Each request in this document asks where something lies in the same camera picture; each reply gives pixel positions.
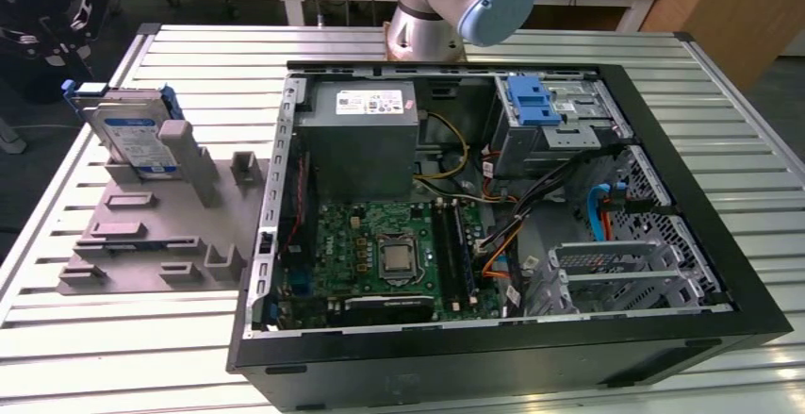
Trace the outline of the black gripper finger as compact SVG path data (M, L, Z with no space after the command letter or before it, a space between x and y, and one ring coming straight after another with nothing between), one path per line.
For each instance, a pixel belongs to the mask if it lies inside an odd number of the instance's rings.
M80 79L80 33L75 30L46 31L44 36L27 34L10 28L2 29L2 51L22 58L42 58L63 67L68 77Z
M79 12L68 26L64 40L64 62L75 80L92 80L87 59L90 42L100 33L111 0L82 0Z

